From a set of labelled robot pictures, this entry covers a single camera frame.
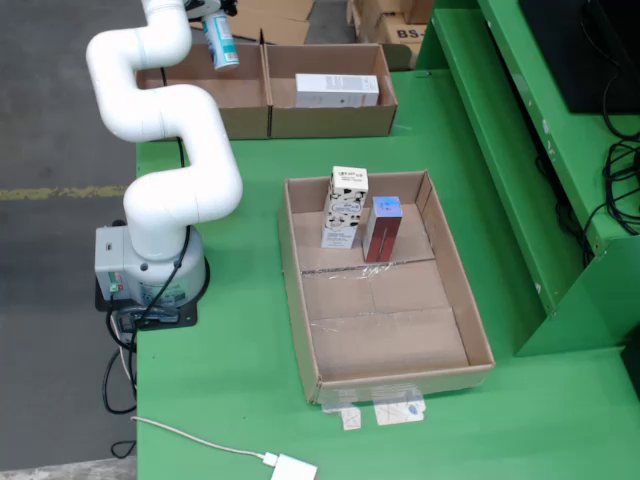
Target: white power adapter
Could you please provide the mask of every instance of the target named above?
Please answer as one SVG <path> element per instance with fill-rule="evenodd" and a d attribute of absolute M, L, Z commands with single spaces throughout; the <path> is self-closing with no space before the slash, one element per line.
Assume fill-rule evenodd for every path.
<path fill-rule="evenodd" d="M 293 457 L 288 457 L 286 455 L 274 455 L 273 453 L 257 453 L 252 452 L 250 450 L 239 450 L 237 448 L 224 447 L 222 445 L 218 445 L 215 443 L 208 442 L 198 437 L 194 437 L 193 435 L 183 432 L 182 430 L 178 430 L 177 428 L 170 427 L 169 425 L 165 425 L 164 423 L 156 422 L 154 420 L 149 420 L 148 418 L 142 417 L 131 417 L 131 420 L 136 422 L 148 423 L 149 425 L 154 425 L 158 428 L 162 428 L 163 430 L 167 430 L 169 432 L 173 432 L 176 435 L 180 435 L 181 437 L 188 438 L 194 442 L 200 443 L 207 447 L 216 448 L 218 450 L 224 450 L 229 453 L 239 453 L 240 455 L 250 455 L 252 457 L 257 457 L 262 460 L 262 463 L 265 465 L 269 465 L 273 467 L 273 475 L 271 476 L 271 480 L 314 480 L 316 478 L 316 472 L 318 471 L 318 467 L 315 465 L 311 465 L 310 463 L 303 462 L 301 460 L 297 460 Z"/>
<path fill-rule="evenodd" d="M 314 480 L 318 467 L 287 455 L 265 453 L 262 463 L 274 467 L 271 480 Z"/>

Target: cardboard box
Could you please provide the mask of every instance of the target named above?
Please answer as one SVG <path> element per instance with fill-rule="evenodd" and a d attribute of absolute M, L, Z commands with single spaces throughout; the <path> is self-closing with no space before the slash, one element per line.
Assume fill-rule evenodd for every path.
<path fill-rule="evenodd" d="M 243 9 L 235 17 L 229 17 L 231 31 L 236 37 L 259 40 L 260 30 L 267 43 L 302 45 L 309 32 L 309 22 L 271 16 L 262 12 Z"/>
<path fill-rule="evenodd" d="M 410 24 L 429 23 L 434 0 L 402 0 L 404 21 Z"/>
<path fill-rule="evenodd" d="M 373 196 L 402 202 L 387 268 L 367 267 L 360 247 L 320 248 L 328 184 L 328 177 L 286 180 L 278 216 L 307 400 L 398 401 L 480 384 L 495 362 L 427 172 L 369 175 L 365 210 Z"/>
<path fill-rule="evenodd" d="M 422 44 L 426 25 L 408 25 L 399 15 L 385 15 L 377 28 L 380 43 Z"/>
<path fill-rule="evenodd" d="M 209 92 L 229 138 L 267 138 L 269 95 L 262 49 L 253 44 L 237 44 L 236 49 L 240 66 L 216 72 L 207 45 L 194 45 L 182 63 L 165 68 L 167 83 L 197 85 Z M 137 72 L 136 81 L 142 89 L 162 86 L 159 69 Z"/>
<path fill-rule="evenodd" d="M 266 45 L 271 90 L 272 138 L 370 137 L 389 135 L 396 99 L 379 45 Z M 297 73 L 375 75 L 375 107 L 296 108 Z"/>
<path fill-rule="evenodd" d="M 313 0 L 242 0 L 229 22 L 238 37 L 258 40 L 262 29 L 267 43 L 301 45 L 307 38 L 312 8 Z"/>
<path fill-rule="evenodd" d="M 424 26 L 416 28 L 402 21 L 401 0 L 360 0 L 349 5 L 359 41 L 382 44 L 390 71 L 412 70 L 415 67 L 425 30 Z M 400 28 L 403 33 L 392 32 L 388 28 L 399 24 L 405 25 Z"/>
<path fill-rule="evenodd" d="M 296 107 L 375 107 L 375 75 L 296 73 Z"/>

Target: black monitor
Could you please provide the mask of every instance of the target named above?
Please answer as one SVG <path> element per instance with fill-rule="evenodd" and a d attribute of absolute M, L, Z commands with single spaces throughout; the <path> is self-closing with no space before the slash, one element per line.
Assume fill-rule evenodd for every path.
<path fill-rule="evenodd" d="M 640 113 L 640 1 L 520 0 L 520 6 L 570 111 L 601 113 L 604 89 L 619 72 L 608 112 Z"/>

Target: concrete floor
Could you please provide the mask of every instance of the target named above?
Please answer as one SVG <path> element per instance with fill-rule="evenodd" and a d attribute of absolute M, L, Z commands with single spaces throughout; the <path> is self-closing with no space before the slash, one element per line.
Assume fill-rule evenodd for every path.
<path fill-rule="evenodd" d="M 133 0 L 3 0 L 0 19 L 4 471 L 106 458 L 135 435 L 102 407 L 114 344 L 93 308 L 94 230 L 123 218 L 123 188 L 103 187 L 131 183 L 135 151 L 103 126 L 84 52 L 98 32 L 144 16 Z M 344 0 L 318 0 L 310 21 L 308 43 L 355 40 Z M 125 406 L 130 390 L 114 372 L 111 397 Z"/>

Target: robotic arm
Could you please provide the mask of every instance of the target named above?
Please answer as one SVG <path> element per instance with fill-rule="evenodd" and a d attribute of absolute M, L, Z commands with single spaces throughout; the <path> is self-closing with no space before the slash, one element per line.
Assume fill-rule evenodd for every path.
<path fill-rule="evenodd" d="M 234 0 L 142 0 L 146 27 L 96 35 L 87 63 L 100 115 L 107 128 L 129 142 L 180 137 L 190 166 L 140 177 L 127 189 L 125 227 L 98 229 L 96 275 L 105 299 L 148 305 L 173 269 L 187 226 L 222 218 L 242 197 L 242 180 L 220 112 L 206 91 L 192 85 L 152 90 L 136 86 L 134 72 L 181 62 L 191 48 L 189 18 L 235 13 Z M 180 306 L 204 284 L 199 235 L 166 298 Z"/>

